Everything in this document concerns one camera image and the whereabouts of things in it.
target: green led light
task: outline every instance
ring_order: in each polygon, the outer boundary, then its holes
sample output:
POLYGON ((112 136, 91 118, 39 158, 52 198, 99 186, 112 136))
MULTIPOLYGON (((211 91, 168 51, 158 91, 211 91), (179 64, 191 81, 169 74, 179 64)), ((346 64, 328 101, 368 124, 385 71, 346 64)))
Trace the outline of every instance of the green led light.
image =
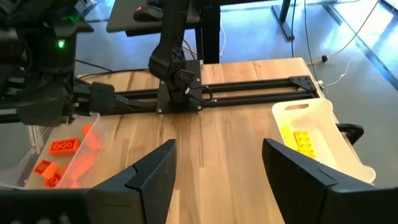
POLYGON ((64 48, 65 47, 65 40, 58 40, 58 47, 64 48))

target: gray floor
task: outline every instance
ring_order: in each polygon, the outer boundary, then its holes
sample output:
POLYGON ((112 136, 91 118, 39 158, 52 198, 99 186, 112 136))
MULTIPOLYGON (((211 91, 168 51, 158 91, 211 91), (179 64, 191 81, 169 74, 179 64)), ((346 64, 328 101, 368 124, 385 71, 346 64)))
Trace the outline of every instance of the gray floor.
MULTIPOLYGON (((106 19, 112 4, 112 1, 100 4, 88 16, 88 19, 106 19)), ((357 3, 337 4, 335 7, 344 15, 346 12, 342 9, 352 4, 357 3)), ((235 6, 222 13, 226 47, 220 58, 221 62, 291 57, 290 43, 283 38, 271 9, 265 3, 264 7, 262 9, 249 7, 243 10, 243 7, 235 6)), ((318 60, 324 54, 336 52, 353 36, 353 31, 348 26, 339 26, 321 5, 307 6, 307 21, 314 60, 318 60)), ((145 68, 149 55, 159 41, 159 34, 127 38, 124 33, 107 34, 105 22, 93 23, 92 26, 95 28, 95 33, 80 34, 78 37, 77 58, 113 70, 145 68)), ((396 29, 391 32, 391 35, 382 36, 385 41, 383 45, 379 45, 377 52, 380 53, 377 56, 386 61, 386 65, 393 70, 398 68, 397 64, 389 57, 389 54, 383 53, 388 52, 391 47, 397 47, 392 40, 398 32, 396 29)), ((296 36, 295 57, 303 57, 309 61, 303 6, 297 6, 294 33, 296 36)), ((365 32, 360 37, 363 37, 365 41, 370 41, 366 39, 365 32)), ((186 31, 185 39, 192 48, 195 48, 193 30, 186 31)), ((223 41, 225 40, 221 36, 220 42, 223 43, 223 41)), ((348 74, 339 83, 329 87, 328 97, 334 104, 335 113, 340 122, 356 123, 365 128, 365 135, 355 144, 355 148, 362 162, 376 170, 376 186, 397 186, 398 138, 395 137, 395 133, 398 125, 395 121, 398 120, 398 113, 396 113, 398 92, 396 89, 378 72, 355 44, 349 45, 345 51, 331 58, 328 63, 315 66, 317 77, 325 83, 335 81, 345 72, 350 60, 348 74)), ((101 71, 78 63, 76 72, 101 71)), ((7 127, 0 128, 0 131, 4 134, 1 136, 7 136, 6 133, 13 130, 7 127)), ((18 142, 8 138, 2 141, 18 142)))

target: wooden table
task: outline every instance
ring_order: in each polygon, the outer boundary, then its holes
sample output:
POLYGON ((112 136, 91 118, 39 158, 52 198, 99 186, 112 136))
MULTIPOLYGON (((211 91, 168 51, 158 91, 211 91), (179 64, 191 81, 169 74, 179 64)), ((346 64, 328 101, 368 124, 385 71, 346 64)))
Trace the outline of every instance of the wooden table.
MULTIPOLYGON (((301 58, 204 65, 203 83, 310 75, 301 58)), ((87 78, 117 91, 156 88, 145 72, 87 78)), ((168 139, 177 139, 178 165, 167 223, 283 223, 261 158, 272 104, 205 109, 195 114, 103 117, 109 145, 92 185, 130 166, 168 139)))

